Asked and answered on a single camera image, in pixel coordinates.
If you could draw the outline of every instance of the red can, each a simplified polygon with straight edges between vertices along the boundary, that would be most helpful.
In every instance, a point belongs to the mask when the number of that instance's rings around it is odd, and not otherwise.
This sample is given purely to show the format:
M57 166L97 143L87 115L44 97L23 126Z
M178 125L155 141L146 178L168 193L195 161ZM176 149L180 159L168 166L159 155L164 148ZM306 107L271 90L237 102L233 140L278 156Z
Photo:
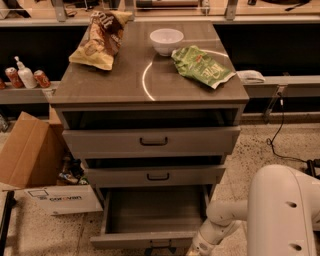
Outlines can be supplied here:
M42 88L48 88L50 86L51 82L42 70L37 70L33 76Z
M7 68L6 75L10 79L11 84L15 88L21 88L24 86L23 82L21 81L18 71L15 68Z
M5 82L3 82L3 80L0 78L0 90L5 89L6 88L6 84Z

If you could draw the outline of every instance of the drawer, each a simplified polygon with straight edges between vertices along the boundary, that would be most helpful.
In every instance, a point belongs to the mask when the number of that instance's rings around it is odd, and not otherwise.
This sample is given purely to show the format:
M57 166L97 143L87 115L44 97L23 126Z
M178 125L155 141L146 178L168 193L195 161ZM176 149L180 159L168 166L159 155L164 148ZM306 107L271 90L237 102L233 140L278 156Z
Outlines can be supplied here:
M124 158L231 154L240 127L65 130L76 158Z
M99 249L188 247L206 218L204 186L105 189Z
M92 186L133 187L217 184L224 165L213 165L215 157L104 159L103 167L86 169Z

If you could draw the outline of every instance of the white bowl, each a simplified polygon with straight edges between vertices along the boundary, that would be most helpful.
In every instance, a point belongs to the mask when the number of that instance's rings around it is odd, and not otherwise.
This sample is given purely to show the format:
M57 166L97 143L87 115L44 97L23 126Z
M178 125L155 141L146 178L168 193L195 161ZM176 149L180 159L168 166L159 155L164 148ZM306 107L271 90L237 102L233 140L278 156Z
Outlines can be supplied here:
M150 34L153 48L162 56L171 56L172 51L178 49L183 33L176 29L162 28Z

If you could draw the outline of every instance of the drawer handle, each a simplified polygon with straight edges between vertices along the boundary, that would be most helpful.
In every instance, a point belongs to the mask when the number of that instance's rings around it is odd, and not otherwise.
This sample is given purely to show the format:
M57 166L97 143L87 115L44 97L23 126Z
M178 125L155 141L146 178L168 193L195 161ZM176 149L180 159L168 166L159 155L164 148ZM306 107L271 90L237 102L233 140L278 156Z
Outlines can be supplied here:
M140 144L142 146L165 146L168 144L168 137L165 137L162 141L147 141L140 138Z
M158 181L158 180L168 180L170 178L170 174L167 173L166 175L163 176L152 176L149 173L147 174L147 179L150 181Z

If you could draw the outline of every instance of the spray bottle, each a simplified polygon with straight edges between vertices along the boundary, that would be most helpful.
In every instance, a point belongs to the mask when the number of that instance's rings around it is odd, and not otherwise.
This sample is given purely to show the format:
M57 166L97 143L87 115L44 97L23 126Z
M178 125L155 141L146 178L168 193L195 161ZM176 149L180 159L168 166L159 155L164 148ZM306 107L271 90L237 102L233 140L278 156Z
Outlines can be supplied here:
M19 68L18 75L21 78L22 82L24 83L25 87L28 89L32 89L37 87L37 81L33 77L31 70L23 65L21 61L19 61L19 57L14 57L17 61L17 66Z

